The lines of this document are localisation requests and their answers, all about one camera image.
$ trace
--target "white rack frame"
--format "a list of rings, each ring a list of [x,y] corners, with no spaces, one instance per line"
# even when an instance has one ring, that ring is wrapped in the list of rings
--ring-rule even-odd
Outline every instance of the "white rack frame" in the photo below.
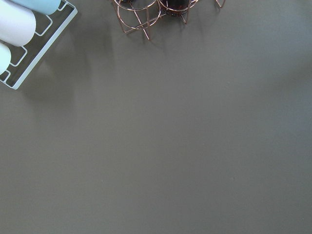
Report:
[[[49,40],[46,42],[46,44],[42,47],[42,49],[39,51],[39,53],[37,53],[37,55],[35,56],[35,58],[29,63],[29,65],[27,66],[27,68],[25,69],[25,71],[22,73],[22,75],[17,79],[17,81],[14,83],[13,86],[10,86],[9,84],[7,84],[8,79],[11,76],[11,72],[9,71],[9,69],[6,70],[7,72],[7,77],[5,78],[5,80],[0,80],[2,83],[4,83],[6,86],[12,88],[12,89],[18,89],[19,86],[23,83],[23,81],[27,78],[27,76],[29,75],[29,73],[34,69],[34,67],[36,66],[36,64],[40,61],[40,59],[43,57],[43,55],[47,52],[47,50],[51,47],[51,45],[53,44],[53,42],[60,36],[60,34],[62,33],[62,31],[66,28],[66,26],[70,23],[70,21],[72,21],[72,19],[75,17],[75,15],[78,13],[76,7],[74,5],[72,5],[71,3],[69,3],[67,0],[61,0],[64,5],[58,9],[58,11],[62,11],[66,6],[70,6],[73,8],[73,11],[68,15],[68,17],[63,21],[63,23],[59,26],[59,28],[56,30],[56,32],[49,38]],[[39,37],[42,37],[48,30],[49,28],[52,26],[53,24],[53,20],[49,17],[46,16],[49,21],[50,24],[46,27],[46,29],[42,32],[42,33],[38,33],[35,32],[36,35],[38,35]],[[20,60],[17,62],[17,64],[12,64],[10,63],[11,66],[13,67],[18,67],[20,65],[20,63],[22,62],[22,60],[25,58],[25,56],[27,55],[28,51],[27,49],[22,46],[22,49],[25,50],[24,55],[20,58]]]

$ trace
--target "gray table surface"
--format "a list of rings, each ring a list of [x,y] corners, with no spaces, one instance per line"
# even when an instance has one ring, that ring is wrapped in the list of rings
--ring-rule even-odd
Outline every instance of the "gray table surface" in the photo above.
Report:
[[[310,234],[312,2],[79,14],[0,85],[1,234]]]

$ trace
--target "white cylinder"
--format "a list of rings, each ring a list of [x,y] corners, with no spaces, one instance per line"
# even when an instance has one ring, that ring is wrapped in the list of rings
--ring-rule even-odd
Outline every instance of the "white cylinder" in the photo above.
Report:
[[[5,72],[11,62],[11,51],[0,42],[0,75]]]
[[[26,45],[34,36],[34,13],[9,0],[0,0],[0,40],[14,46]]]

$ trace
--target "light blue cylinder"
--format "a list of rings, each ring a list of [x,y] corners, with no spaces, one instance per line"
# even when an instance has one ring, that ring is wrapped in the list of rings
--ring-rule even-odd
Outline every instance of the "light blue cylinder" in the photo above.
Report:
[[[44,15],[50,15],[54,13],[61,0],[11,0],[19,5],[27,7],[31,10],[37,11]]]

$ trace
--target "white wire rack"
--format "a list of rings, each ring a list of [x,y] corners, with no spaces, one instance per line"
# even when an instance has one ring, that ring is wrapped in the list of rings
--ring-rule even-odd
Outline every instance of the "white wire rack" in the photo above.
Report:
[[[37,51],[35,54],[32,54],[32,59],[28,59],[26,61],[25,58],[27,58],[29,53],[29,50],[27,49],[27,45],[22,46],[21,49],[23,49],[23,55],[20,57],[17,63],[13,64],[10,63],[8,69],[5,71],[4,74],[0,77],[0,81],[7,85],[8,87],[12,89],[18,89],[19,86],[23,83],[23,81],[27,78],[29,73],[33,70],[33,68],[36,66],[36,64],[40,61],[40,59],[43,57],[43,55],[47,52],[47,50],[50,48],[50,46],[53,44],[53,42],[59,37],[61,32],[65,29],[65,27],[69,24],[69,22],[75,17],[77,14],[77,9],[75,6],[73,6],[71,3],[69,3],[67,0],[61,0],[61,5],[59,9],[57,9],[57,12],[60,12],[62,14],[66,14],[65,19],[62,21],[62,23],[58,26],[58,28],[55,30],[55,32],[48,38],[47,42]],[[45,16],[49,24],[45,27],[45,29],[42,32],[35,32],[35,34],[38,37],[43,37],[44,35],[49,32],[49,29],[51,29],[53,25],[53,17],[54,14],[51,16]],[[18,75],[18,77],[13,77],[12,70],[19,70],[19,72],[15,72]]]

